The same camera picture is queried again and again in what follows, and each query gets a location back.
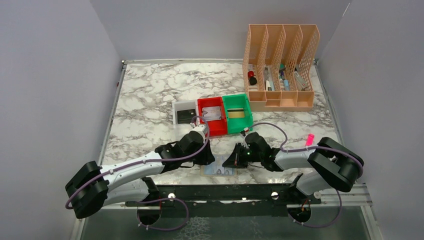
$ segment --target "robotic arm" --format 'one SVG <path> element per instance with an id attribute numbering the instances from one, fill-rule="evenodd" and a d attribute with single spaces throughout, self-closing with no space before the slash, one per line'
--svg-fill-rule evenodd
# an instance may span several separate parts
<path id="1" fill-rule="evenodd" d="M 160 198 L 157 186 L 145 177 L 178 169 L 185 162 L 209 165 L 215 158 L 208 135 L 207 126 L 200 124 L 180 141 L 160 145 L 142 157 L 112 165 L 86 163 L 66 184 L 69 196 L 66 208 L 73 209 L 75 216 L 82 219 L 110 204 L 157 200 Z M 236 144 L 223 167 L 246 168 L 249 162 L 261 162 L 272 172 L 314 168 L 309 174 L 297 176 L 280 192 L 278 201 L 283 205 L 299 204 L 314 192 L 331 187 L 349 192 L 362 174 L 362 159 L 328 137 L 322 138 L 318 146 L 296 152 L 271 148 L 257 132 L 243 135 L 243 143 Z M 263 199 L 276 198 L 264 196 Z"/>

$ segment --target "pink highlighter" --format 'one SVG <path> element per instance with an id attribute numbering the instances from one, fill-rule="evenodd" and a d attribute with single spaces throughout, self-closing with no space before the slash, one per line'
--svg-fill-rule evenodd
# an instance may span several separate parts
<path id="1" fill-rule="evenodd" d="M 311 146 L 314 143 L 314 138 L 315 138 L 315 135 L 312 134 L 312 133 L 309 133 L 308 136 L 307 136 L 305 146 Z"/>

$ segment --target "white marble surface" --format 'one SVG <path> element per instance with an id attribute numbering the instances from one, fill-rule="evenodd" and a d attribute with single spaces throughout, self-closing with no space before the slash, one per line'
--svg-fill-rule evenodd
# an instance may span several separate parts
<path id="1" fill-rule="evenodd" d="M 310 112 L 254 112 L 253 122 L 269 122 L 283 128 L 288 148 L 305 145 L 315 135 L 337 139 L 315 67 L 310 70 L 315 91 Z M 241 63 L 129 64 L 126 68 L 116 112 L 102 164 L 115 164 L 138 158 L 155 147 L 175 140 L 172 102 L 244 93 Z M 272 126 L 255 129 L 272 147 L 278 147 L 283 135 Z M 230 154 L 242 139 L 226 135 L 211 139 L 213 154 Z M 238 169 L 237 177 L 200 176 L 200 166 L 180 168 L 153 176 L 156 184 L 264 184 L 290 183 L 307 169 L 269 172 L 249 166 Z"/>

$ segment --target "green object in organizer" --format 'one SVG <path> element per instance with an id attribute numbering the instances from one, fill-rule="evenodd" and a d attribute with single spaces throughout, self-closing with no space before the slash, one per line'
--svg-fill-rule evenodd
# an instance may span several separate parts
<path id="1" fill-rule="evenodd" d="M 251 106 L 246 94 L 222 96 L 228 134 L 237 134 L 253 124 Z"/>

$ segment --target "gray wall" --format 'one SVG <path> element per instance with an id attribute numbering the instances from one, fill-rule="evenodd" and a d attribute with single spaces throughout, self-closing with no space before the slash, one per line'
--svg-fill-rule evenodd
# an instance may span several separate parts
<path id="1" fill-rule="evenodd" d="M 386 240 L 422 239 L 424 1 L 354 0 L 318 62 Z"/>
<path id="2" fill-rule="evenodd" d="M 350 0 L 90 0 L 125 60 L 230 58 L 248 24 L 317 24 L 321 55 Z"/>
<path id="3" fill-rule="evenodd" d="M 0 239 L 69 239 L 65 184 L 96 160 L 120 58 L 87 0 L 0 6 Z"/>

